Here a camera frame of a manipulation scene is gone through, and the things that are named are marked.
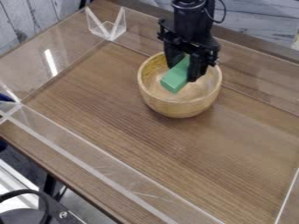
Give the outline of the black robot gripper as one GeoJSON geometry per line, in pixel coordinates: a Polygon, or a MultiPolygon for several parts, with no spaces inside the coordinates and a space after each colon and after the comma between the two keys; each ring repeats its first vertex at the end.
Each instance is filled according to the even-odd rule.
{"type": "Polygon", "coordinates": [[[166,66],[172,68],[189,54],[187,81],[195,82],[213,66],[220,44],[211,34],[212,21],[203,18],[158,20],[157,38],[162,41],[166,66]]]}

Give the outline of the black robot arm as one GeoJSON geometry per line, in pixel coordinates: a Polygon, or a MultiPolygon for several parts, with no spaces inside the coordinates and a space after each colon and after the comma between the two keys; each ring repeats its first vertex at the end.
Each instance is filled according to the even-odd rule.
{"type": "Polygon", "coordinates": [[[172,0],[172,18],[158,19],[160,31],[157,38],[162,41],[166,66],[173,68],[185,56],[189,56],[187,66],[187,81],[195,82],[216,65],[220,43],[213,38],[213,24],[224,22],[224,17],[216,20],[215,0],[172,0]]]}

